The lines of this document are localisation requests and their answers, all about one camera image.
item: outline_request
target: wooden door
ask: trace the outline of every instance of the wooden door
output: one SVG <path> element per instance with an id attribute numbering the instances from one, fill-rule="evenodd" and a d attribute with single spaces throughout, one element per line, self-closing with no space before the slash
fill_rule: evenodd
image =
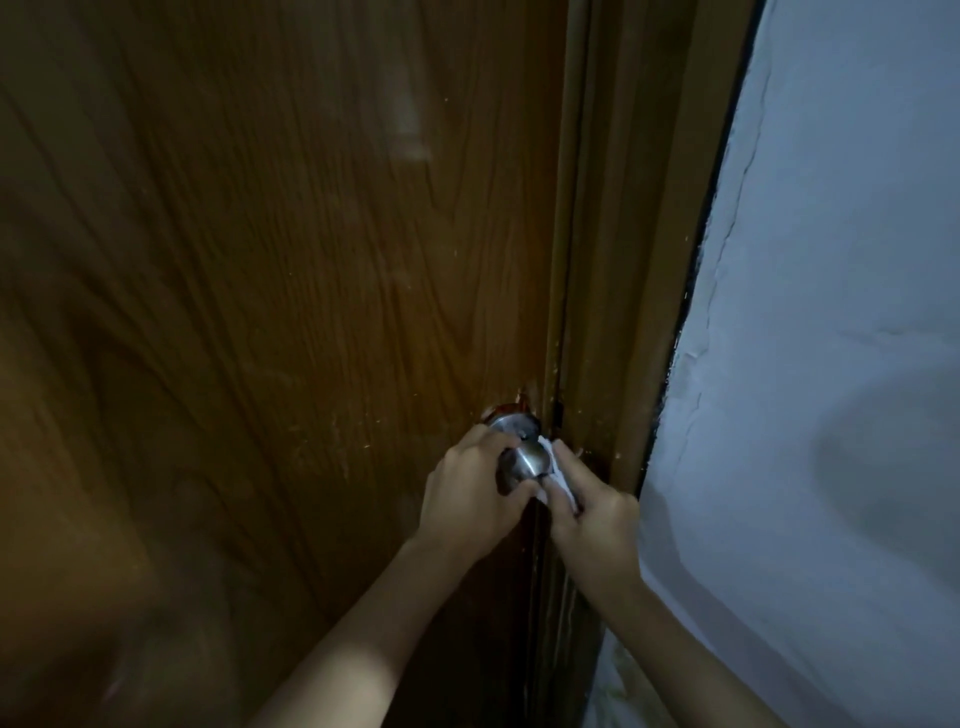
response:
<path id="1" fill-rule="evenodd" d="M 167 630 L 204 709 L 249 716 L 412 533 L 444 450 L 542 394 L 565 14 L 4 3 L 5 674 Z M 529 516 L 393 725 L 520 720 Z"/>

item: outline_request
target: door frame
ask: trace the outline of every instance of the door frame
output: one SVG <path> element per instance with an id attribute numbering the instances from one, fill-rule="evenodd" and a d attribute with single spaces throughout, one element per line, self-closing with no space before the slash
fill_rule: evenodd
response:
<path id="1" fill-rule="evenodd" d="M 570 0 L 541 413 L 638 493 L 763 0 Z M 579 728 L 604 628 L 540 509 L 525 713 Z"/>

